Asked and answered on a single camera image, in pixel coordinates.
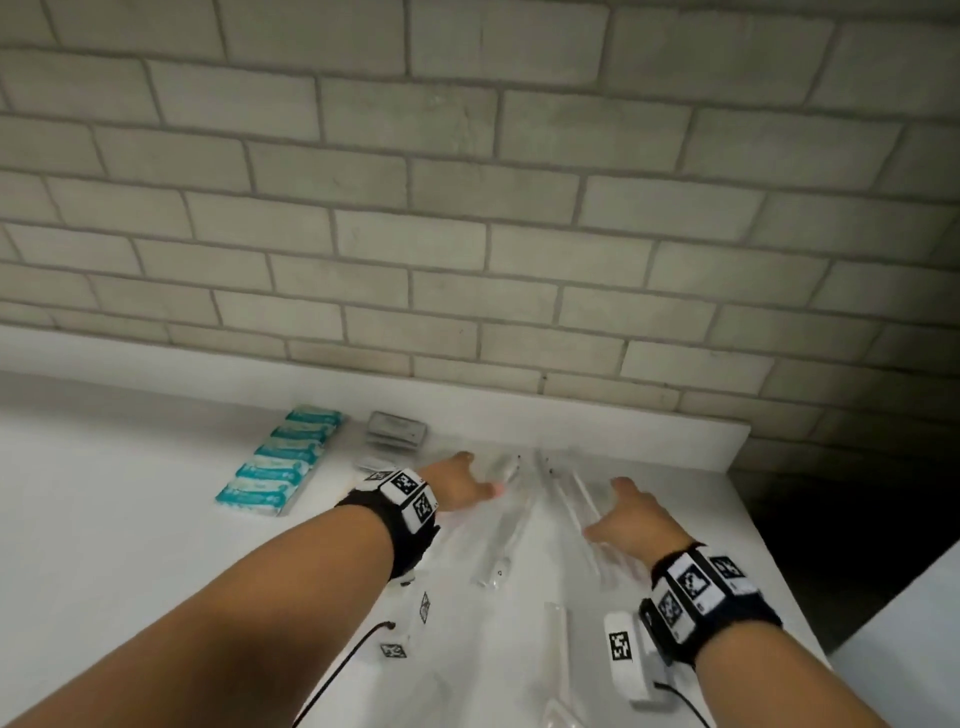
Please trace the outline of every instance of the right hand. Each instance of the right hand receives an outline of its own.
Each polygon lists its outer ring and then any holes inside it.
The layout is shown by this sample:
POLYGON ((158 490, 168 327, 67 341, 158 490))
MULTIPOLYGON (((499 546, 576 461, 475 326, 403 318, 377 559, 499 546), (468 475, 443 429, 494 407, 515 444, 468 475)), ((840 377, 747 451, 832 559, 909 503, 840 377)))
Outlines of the right hand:
POLYGON ((657 499, 637 490, 629 477, 616 477, 612 484, 616 505, 600 521, 584 529, 588 541, 619 548, 642 561, 647 569, 667 554, 683 551, 694 543, 657 499))

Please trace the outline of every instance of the qr-like code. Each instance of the qr-like code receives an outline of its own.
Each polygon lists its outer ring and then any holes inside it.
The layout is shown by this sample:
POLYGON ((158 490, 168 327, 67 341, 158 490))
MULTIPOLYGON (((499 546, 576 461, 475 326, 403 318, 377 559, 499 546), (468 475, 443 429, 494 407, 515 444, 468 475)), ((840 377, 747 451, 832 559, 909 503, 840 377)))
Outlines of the qr-like code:
POLYGON ((433 506, 430 505, 430 498, 426 496, 426 493, 421 493, 420 497, 414 501, 414 513, 417 514, 421 523, 426 522, 433 515, 433 506))
POLYGON ((411 496, 420 487, 420 484, 406 473, 397 473, 390 482, 405 496, 411 496))
POLYGON ((630 638, 626 632, 611 632, 607 635, 610 640, 610 656, 614 660, 633 660, 634 655, 630 651, 630 638))
POLYGON ((381 643, 380 651, 383 652, 384 657, 393 659, 405 659, 407 656, 402 644, 381 643))
POLYGON ((364 480, 386 480, 392 472, 393 471, 379 471, 378 473, 370 473, 364 480))
POLYGON ((711 556, 710 563, 725 579, 742 579, 747 575, 737 567, 730 556, 711 556))
POLYGON ((666 623, 671 627, 684 615, 684 608, 680 606, 680 602, 677 601, 677 598, 673 596, 671 592, 663 595, 663 599, 661 599, 657 605, 657 611, 660 612, 666 620, 666 623))
POLYGON ((686 571, 678 577, 677 583, 691 599, 697 598, 710 585, 710 581, 704 576, 704 573, 694 564, 686 568, 686 571))
POLYGON ((423 599, 420 600, 420 620, 426 624, 426 616, 430 614, 430 597, 423 593, 423 599))

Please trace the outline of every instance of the stacked tissue packs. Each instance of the stacked tissue packs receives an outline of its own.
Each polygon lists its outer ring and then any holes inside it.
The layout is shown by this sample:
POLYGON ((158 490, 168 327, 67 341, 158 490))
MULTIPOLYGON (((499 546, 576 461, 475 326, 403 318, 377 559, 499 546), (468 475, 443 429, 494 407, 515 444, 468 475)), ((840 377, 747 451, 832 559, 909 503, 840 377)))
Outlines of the stacked tissue packs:
POLYGON ((236 472, 217 502, 278 516, 324 457, 326 441, 345 419, 332 409, 295 407, 236 472))

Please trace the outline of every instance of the forearm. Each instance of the forearm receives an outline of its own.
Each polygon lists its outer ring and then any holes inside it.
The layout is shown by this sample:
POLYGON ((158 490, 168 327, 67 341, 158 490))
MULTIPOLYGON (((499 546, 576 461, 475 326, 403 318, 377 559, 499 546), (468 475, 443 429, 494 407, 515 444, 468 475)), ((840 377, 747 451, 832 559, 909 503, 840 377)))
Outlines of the forearm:
POLYGON ((289 725, 392 564, 373 512, 323 513, 237 562, 11 728, 289 725))
POLYGON ((710 640, 697 677, 719 728, 886 726, 786 632, 742 622, 710 640))

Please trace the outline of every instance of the left hand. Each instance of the left hand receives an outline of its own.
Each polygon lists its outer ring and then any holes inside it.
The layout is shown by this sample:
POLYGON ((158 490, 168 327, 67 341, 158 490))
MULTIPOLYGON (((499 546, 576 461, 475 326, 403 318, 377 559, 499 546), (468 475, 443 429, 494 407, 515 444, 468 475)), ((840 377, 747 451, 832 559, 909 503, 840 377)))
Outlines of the left hand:
POLYGON ((470 472, 472 462, 472 452, 458 452, 446 460, 417 469, 420 477, 430 484, 440 510, 459 511, 503 495, 503 483, 476 481, 470 472))

